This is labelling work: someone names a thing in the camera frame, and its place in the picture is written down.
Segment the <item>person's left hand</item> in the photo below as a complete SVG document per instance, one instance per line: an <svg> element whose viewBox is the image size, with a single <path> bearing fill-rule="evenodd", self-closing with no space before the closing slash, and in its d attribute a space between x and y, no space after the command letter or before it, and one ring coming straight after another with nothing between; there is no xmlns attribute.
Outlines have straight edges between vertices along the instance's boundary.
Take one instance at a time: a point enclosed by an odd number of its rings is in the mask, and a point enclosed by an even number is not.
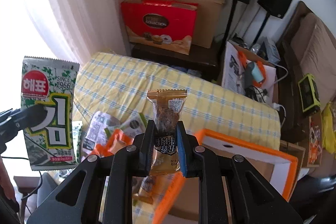
<svg viewBox="0 0 336 224"><path fill-rule="evenodd" d="M16 201L15 199L15 190L10 181L9 175L7 173L6 167L0 159L0 180L1 180L1 187L4 191L5 196L8 200Z"/></svg>

